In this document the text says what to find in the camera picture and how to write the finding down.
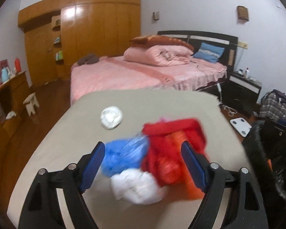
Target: black headboard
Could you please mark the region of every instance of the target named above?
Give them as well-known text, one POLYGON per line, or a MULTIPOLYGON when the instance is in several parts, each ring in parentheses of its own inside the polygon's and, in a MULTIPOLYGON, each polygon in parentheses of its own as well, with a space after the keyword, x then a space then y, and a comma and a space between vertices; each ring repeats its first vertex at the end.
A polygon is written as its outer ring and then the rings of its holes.
POLYGON ((228 75, 233 72, 238 43, 238 38, 235 36, 203 31, 159 31, 158 35, 179 38, 194 46, 194 53, 198 52, 202 42, 224 47, 219 62, 227 66, 228 75))

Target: power outlet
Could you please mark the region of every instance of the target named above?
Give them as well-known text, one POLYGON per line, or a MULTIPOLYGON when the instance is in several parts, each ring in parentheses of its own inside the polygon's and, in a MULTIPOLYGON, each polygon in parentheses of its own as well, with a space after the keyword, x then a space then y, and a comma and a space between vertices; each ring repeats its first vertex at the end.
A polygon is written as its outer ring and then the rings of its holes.
POLYGON ((244 48, 244 49, 248 49, 248 44, 245 42, 238 42, 237 44, 238 47, 244 48))

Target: beige tabletop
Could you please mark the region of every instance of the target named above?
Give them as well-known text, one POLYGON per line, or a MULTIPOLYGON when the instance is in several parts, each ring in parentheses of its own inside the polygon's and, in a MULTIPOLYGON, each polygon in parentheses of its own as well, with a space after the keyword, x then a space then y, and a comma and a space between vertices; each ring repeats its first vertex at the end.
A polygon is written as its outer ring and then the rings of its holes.
MULTIPOLYGON (((90 153, 98 141, 134 136, 143 124, 156 122, 162 116, 198 118, 207 138, 206 152, 212 162, 229 170, 250 169, 242 145, 220 112, 217 98, 212 95, 174 90, 94 92, 81 97, 64 114, 30 158, 11 195, 7 214, 12 223, 18 227, 24 200, 40 168, 49 172, 62 170, 90 153), (114 130, 106 130, 100 123, 102 110, 109 106, 117 106, 123 113, 122 123, 114 130)), ((168 195, 159 203, 133 205, 115 200, 109 180, 99 171, 92 187, 83 194, 100 229, 188 228, 201 202, 186 200, 182 185, 177 185, 170 187, 168 195)), ((63 192, 61 189, 57 192, 66 228, 72 229, 63 192)), ((214 228, 221 226, 228 195, 225 190, 214 228)))

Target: white stool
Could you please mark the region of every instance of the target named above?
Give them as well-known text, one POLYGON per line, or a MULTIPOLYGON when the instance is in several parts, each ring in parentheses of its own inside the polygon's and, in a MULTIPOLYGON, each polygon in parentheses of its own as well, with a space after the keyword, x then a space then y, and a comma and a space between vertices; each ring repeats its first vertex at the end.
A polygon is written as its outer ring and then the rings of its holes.
POLYGON ((30 94, 23 102, 23 104, 26 106, 28 115, 31 116, 31 114, 35 114, 34 105, 36 107, 39 107, 39 103, 36 98, 36 93, 30 94))

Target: nightstand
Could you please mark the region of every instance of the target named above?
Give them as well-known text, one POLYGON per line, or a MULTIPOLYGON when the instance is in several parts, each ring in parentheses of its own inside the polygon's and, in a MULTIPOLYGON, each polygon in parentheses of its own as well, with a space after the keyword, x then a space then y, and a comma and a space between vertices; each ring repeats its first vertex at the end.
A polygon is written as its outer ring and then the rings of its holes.
POLYGON ((250 118, 261 89, 261 83, 250 81, 233 72, 222 87, 222 103, 250 118))

